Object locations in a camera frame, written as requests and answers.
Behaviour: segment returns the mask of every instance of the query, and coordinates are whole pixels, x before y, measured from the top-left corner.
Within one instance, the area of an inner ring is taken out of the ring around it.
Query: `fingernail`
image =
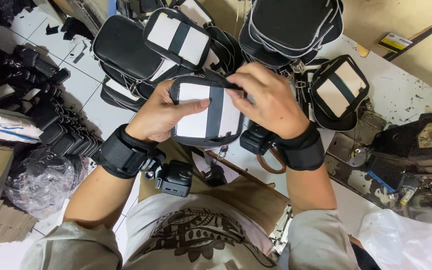
[[[209,106],[210,101],[209,101],[209,98],[207,98],[207,99],[201,100],[199,103],[201,104],[201,107],[206,108]]]

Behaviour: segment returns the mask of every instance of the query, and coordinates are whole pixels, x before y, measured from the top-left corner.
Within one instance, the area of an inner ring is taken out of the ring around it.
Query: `wrist strap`
[[[288,140],[278,138],[276,145],[283,162],[295,171],[314,171],[325,161],[321,134],[312,121],[303,134]]]
[[[135,177],[154,151],[157,142],[144,143],[126,133],[128,124],[119,126],[101,146],[99,164],[111,175],[122,179]]]

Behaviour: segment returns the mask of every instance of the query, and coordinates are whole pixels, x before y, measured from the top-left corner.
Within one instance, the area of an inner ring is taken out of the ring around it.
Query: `white plastic bag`
[[[432,224],[382,209],[363,218],[358,239],[381,270],[432,270]]]

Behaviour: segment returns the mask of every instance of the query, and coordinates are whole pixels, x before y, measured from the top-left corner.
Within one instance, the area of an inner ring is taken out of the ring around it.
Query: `camera lens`
[[[179,176],[181,176],[184,179],[190,179],[193,176],[193,172],[187,169],[184,169],[179,172]]]

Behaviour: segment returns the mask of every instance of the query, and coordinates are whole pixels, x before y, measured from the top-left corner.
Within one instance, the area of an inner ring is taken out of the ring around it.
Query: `plastic bag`
[[[381,270],[432,270],[432,224],[382,209],[363,218],[358,239]]]
[[[52,156],[45,148],[36,149],[11,168],[4,191],[15,206],[45,219],[63,208],[81,182],[81,169],[78,156]]]

